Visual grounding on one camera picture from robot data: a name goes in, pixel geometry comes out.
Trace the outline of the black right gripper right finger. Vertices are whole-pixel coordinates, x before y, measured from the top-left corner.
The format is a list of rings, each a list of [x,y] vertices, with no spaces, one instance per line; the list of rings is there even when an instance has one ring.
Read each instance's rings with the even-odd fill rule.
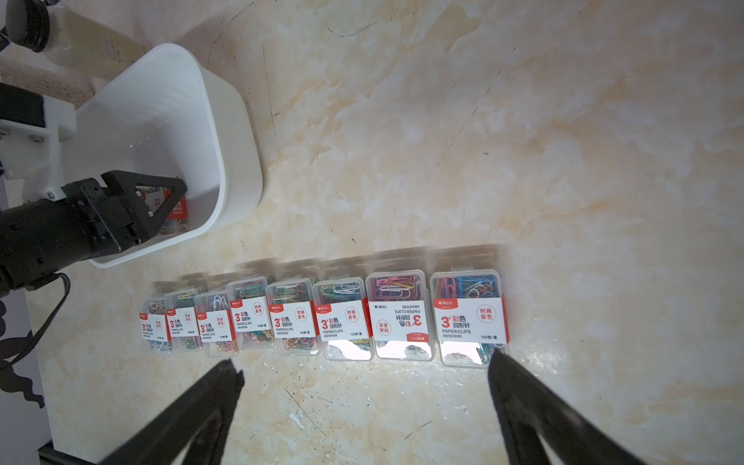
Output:
[[[565,464],[641,464],[508,355],[491,356],[488,385],[509,462],[548,464],[548,444]]]

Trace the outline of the paper clip box side-left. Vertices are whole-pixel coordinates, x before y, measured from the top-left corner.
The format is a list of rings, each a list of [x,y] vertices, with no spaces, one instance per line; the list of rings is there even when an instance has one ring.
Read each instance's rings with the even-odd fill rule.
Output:
[[[198,294],[194,303],[201,342],[207,347],[209,356],[236,356],[239,346],[227,292],[220,290]]]

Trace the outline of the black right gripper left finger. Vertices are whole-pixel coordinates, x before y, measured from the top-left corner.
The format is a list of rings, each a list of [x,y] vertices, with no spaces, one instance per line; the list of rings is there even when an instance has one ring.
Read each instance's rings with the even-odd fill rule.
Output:
[[[218,362],[145,428],[102,460],[104,464],[222,462],[244,375]]]

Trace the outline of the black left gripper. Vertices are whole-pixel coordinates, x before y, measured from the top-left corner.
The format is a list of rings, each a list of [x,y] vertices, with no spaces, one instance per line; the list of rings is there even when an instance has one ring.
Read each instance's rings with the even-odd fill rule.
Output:
[[[101,179],[87,178],[62,188],[72,207],[81,213],[85,232],[92,240],[92,256],[115,255],[153,239],[187,192],[179,177],[111,170]],[[143,187],[171,193],[151,209],[143,199]]]

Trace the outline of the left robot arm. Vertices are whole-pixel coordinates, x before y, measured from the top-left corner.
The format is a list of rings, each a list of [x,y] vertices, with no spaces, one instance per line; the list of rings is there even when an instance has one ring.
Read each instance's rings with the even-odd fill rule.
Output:
[[[123,253],[155,238],[187,192],[183,179],[112,170],[62,187],[65,197],[1,213],[1,296],[35,291],[77,262]]]

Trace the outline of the paper clip box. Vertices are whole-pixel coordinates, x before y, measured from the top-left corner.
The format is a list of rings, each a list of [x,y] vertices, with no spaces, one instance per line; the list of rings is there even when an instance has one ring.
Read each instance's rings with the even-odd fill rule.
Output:
[[[166,320],[176,352],[199,352],[203,348],[198,329],[196,298],[205,287],[189,287],[165,294]]]
[[[378,271],[368,275],[365,284],[377,357],[433,360],[434,336],[424,273],[418,269]]]
[[[143,194],[143,200],[147,206],[156,212],[172,195],[172,189],[160,186],[139,186]],[[176,236],[189,231],[188,209],[185,198],[181,198],[170,212],[168,218],[161,226],[159,236]]]
[[[271,328],[282,356],[317,356],[320,352],[313,284],[309,278],[295,277],[267,286]]]
[[[226,291],[238,347],[241,350],[270,348],[274,335],[267,302],[267,279],[252,276],[232,281],[226,285]]]
[[[169,355],[172,352],[166,314],[165,299],[162,296],[146,298],[139,312],[141,337],[147,344],[147,348],[159,355]]]
[[[431,304],[445,366],[486,368],[510,343],[502,282],[494,269],[433,273]]]
[[[375,351],[368,300],[360,277],[333,278],[313,286],[324,356],[332,362],[370,362]]]

